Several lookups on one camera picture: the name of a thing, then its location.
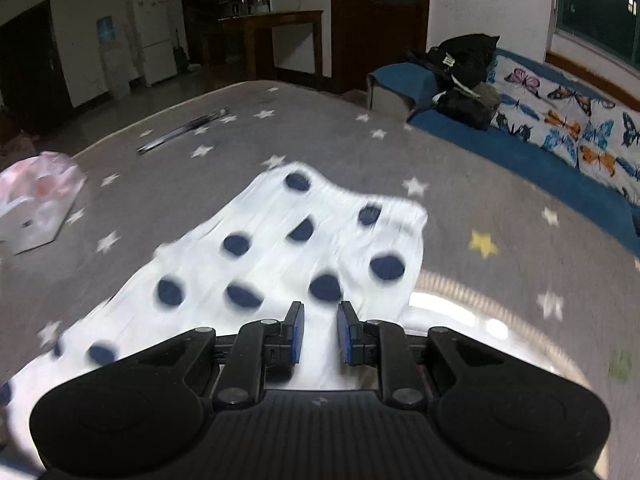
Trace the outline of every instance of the yellow star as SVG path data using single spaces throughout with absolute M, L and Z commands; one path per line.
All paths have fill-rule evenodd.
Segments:
M 491 254 L 498 254 L 498 247 L 491 242 L 491 235 L 483 235 L 472 229 L 469 250 L 474 249 L 480 251 L 483 260 L 486 260 Z

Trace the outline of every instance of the refrigerator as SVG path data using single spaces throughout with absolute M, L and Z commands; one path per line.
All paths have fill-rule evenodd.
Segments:
M 136 38 L 136 68 L 147 86 L 178 73 L 166 3 L 131 0 L 130 16 Z

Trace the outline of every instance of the polka dot cloth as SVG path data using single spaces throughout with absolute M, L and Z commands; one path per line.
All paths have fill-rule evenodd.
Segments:
M 4 383 L 0 386 L 0 406 L 8 405 L 11 402 L 12 395 L 10 383 Z
M 320 301 L 338 302 L 342 299 L 340 282 L 334 274 L 322 274 L 309 285 L 311 295 Z
M 56 339 L 56 343 L 55 345 L 53 345 L 53 349 L 51 351 L 56 359 L 60 359 L 62 357 L 62 354 L 65 352 L 65 349 L 62 346 L 61 338 Z
M 264 301 L 264 298 L 258 297 L 247 287 L 237 283 L 232 283 L 226 288 L 226 295 L 237 306 L 243 308 L 258 308 Z
M 372 258 L 369 267 L 377 277 L 386 282 L 398 280 L 404 274 L 404 263 L 394 254 Z
M 306 217 L 298 226 L 293 229 L 287 235 L 289 240 L 293 240 L 295 242 L 306 242 L 311 238 L 311 235 L 314 233 L 314 224 L 311 221 L 311 217 Z
M 287 185 L 289 189 L 294 189 L 296 191 L 305 192 L 309 190 L 311 187 L 311 183 L 309 179 L 304 176 L 302 173 L 293 172 L 289 173 L 285 179 L 284 183 Z
M 109 365 L 196 326 L 233 334 L 255 319 L 283 320 L 292 301 L 305 303 L 306 326 L 300 364 L 287 387 L 358 387 L 360 380 L 341 373 L 334 358 L 336 304 L 350 300 L 361 319 L 401 319 L 420 271 L 426 212 L 405 198 L 339 188 L 298 162 L 260 173 L 238 191 L 190 232 L 186 222 L 183 238 L 165 240 L 113 299 L 54 339 L 47 358 L 0 383 L 12 438 L 38 466 L 31 410 L 74 372 Z M 111 251 L 95 258 L 118 265 Z M 31 336 L 37 344 L 37 334 Z
M 251 247 L 249 237 L 243 234 L 229 235 L 222 242 L 222 247 L 233 256 L 242 256 Z
M 182 287 L 174 278 L 169 276 L 165 276 L 158 282 L 156 294 L 162 306 L 167 308 L 175 308 L 184 301 Z
M 110 365 L 116 361 L 116 352 L 107 343 L 94 343 L 86 351 L 89 360 L 97 365 Z
M 375 204 L 367 204 L 358 213 L 360 225 L 370 226 L 378 221 L 382 209 Z

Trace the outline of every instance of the dark cloth bundle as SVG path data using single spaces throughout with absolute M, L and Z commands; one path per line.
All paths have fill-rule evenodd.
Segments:
M 438 99 L 436 110 L 478 130 L 486 130 L 495 113 L 495 108 L 489 107 L 482 99 L 471 97 L 458 88 L 444 92 Z
M 445 92 L 438 99 L 437 111 L 486 130 L 500 104 L 495 89 L 484 83 L 499 39 L 500 36 L 468 34 L 443 41 L 425 54 L 412 51 L 404 60 L 435 74 L 438 89 Z
M 456 86 L 453 78 L 472 89 L 486 80 L 499 39 L 500 36 L 468 34 L 443 41 L 427 53 L 411 51 L 404 60 L 431 70 L 436 75 L 440 91 Z

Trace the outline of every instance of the dark wooden door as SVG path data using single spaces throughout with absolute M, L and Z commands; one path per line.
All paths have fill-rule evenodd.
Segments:
M 0 91 L 28 133 L 44 134 L 71 117 L 48 0 L 0 27 Z
M 332 79 L 337 92 L 366 88 L 367 73 L 425 49 L 429 0 L 332 0 Z

